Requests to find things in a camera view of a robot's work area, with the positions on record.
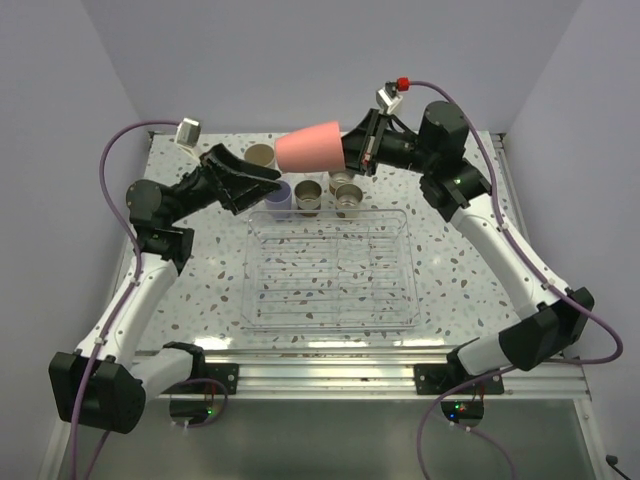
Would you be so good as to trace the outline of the purple cup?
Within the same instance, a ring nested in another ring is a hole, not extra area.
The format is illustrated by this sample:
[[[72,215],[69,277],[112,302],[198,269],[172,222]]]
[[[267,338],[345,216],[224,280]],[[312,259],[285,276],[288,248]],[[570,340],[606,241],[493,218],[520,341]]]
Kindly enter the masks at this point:
[[[285,219],[291,213],[292,190],[290,184],[285,180],[279,180],[279,189],[270,193],[264,199],[267,212],[275,219]]]

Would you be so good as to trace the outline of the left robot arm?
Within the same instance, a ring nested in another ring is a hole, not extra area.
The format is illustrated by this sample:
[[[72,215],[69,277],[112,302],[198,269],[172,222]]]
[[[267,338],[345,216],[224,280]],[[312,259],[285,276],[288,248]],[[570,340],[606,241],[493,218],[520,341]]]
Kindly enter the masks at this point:
[[[176,385],[193,393],[211,382],[204,351],[194,344],[169,342],[145,364],[133,363],[160,300],[191,257],[195,232],[177,223],[214,203],[242,213],[278,191],[280,177],[216,144],[174,185],[141,179],[129,187],[135,234],[128,276],[91,333],[73,352],[56,353],[49,365],[63,421],[126,434],[148,401]]]

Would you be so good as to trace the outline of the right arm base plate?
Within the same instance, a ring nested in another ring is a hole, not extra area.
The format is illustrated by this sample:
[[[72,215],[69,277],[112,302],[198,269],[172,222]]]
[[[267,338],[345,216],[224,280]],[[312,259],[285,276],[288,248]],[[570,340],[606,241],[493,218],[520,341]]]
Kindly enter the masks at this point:
[[[413,380],[418,395],[441,395],[465,383],[467,386],[460,391],[462,395],[505,393],[503,379],[498,370],[489,371],[486,378],[482,379],[481,375],[467,375],[449,364],[418,363],[413,366]]]

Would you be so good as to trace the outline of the tall beige cup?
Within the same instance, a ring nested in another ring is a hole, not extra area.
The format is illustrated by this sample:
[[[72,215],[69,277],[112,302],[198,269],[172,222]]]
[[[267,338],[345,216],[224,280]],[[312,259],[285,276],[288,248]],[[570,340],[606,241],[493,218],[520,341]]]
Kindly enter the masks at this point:
[[[253,144],[244,152],[244,160],[252,165],[276,169],[274,148],[269,144]]]

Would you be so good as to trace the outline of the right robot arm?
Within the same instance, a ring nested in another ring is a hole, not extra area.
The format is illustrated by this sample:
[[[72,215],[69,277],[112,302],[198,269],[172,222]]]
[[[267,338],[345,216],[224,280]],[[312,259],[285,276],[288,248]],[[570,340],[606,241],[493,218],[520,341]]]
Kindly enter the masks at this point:
[[[468,392],[481,375],[513,366],[530,371],[581,336],[594,298],[574,290],[522,241],[499,211],[495,181],[465,157],[473,135],[462,110],[447,101],[430,103],[418,131],[391,128],[394,116],[370,110],[340,140],[348,171],[372,176],[378,165],[415,172],[423,198],[466,238],[506,291],[519,318],[500,332],[473,339],[447,356],[445,379]]]

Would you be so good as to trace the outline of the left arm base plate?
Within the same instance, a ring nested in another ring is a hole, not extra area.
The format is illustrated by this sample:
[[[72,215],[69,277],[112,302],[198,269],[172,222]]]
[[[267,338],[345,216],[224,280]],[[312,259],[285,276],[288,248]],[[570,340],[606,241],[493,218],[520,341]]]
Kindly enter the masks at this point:
[[[157,396],[162,394],[232,396],[237,393],[239,378],[238,363],[207,363],[192,378],[161,387]]]

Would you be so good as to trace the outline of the pink cup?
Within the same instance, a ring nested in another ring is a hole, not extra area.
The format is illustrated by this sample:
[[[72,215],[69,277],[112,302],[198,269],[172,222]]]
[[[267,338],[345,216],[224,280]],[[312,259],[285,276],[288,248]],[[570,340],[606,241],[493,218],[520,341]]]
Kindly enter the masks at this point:
[[[346,166],[337,121],[286,134],[275,141],[274,152],[285,173],[343,171]]]

